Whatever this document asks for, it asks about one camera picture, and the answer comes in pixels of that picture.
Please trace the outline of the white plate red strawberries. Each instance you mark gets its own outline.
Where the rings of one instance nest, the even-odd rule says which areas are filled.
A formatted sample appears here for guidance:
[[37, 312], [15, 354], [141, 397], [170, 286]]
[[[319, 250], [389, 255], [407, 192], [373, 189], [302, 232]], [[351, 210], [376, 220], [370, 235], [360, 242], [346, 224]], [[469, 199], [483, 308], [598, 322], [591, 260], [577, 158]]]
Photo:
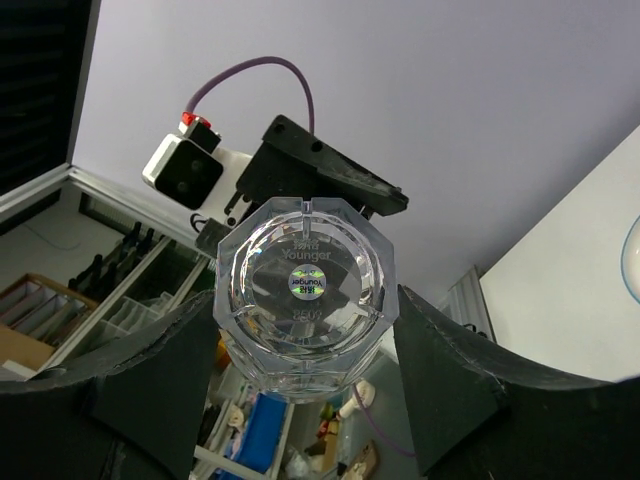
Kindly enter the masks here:
[[637, 217], [626, 234], [620, 256], [620, 272], [624, 286], [629, 295], [640, 302], [639, 286], [639, 236], [640, 217]]

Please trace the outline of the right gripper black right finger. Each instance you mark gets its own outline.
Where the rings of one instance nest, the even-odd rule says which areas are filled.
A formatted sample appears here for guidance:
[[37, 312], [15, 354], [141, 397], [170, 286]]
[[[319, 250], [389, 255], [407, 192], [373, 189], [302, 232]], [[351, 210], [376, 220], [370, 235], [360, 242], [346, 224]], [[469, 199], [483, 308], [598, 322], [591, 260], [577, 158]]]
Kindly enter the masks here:
[[636, 479], [639, 380], [521, 357], [398, 289], [394, 340], [420, 475]]

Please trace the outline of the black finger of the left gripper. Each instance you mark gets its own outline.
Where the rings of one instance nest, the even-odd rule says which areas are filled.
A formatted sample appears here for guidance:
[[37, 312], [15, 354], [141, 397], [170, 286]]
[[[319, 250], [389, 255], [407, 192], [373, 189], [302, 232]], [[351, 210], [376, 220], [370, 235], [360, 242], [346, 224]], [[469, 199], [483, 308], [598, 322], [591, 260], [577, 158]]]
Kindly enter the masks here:
[[407, 209], [400, 188], [375, 175], [284, 115], [277, 116], [237, 181], [251, 202], [273, 197], [341, 198], [369, 216]]

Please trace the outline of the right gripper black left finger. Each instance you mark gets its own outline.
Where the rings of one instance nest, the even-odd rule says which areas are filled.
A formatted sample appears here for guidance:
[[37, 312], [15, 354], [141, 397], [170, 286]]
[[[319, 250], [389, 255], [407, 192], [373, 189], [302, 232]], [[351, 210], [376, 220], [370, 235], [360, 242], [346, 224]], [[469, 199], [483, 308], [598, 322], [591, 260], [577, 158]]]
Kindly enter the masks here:
[[149, 327], [2, 382], [2, 478], [188, 478], [217, 338], [203, 291]]

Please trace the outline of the clear textured glass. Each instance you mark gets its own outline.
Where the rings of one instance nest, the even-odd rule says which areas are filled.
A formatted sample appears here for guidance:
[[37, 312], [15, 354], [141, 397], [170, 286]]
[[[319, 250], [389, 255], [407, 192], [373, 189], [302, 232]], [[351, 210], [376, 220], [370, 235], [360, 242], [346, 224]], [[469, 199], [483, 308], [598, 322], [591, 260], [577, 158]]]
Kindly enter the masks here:
[[232, 363], [289, 403], [351, 387], [399, 316], [394, 247], [341, 198], [268, 200], [218, 243], [215, 267]]

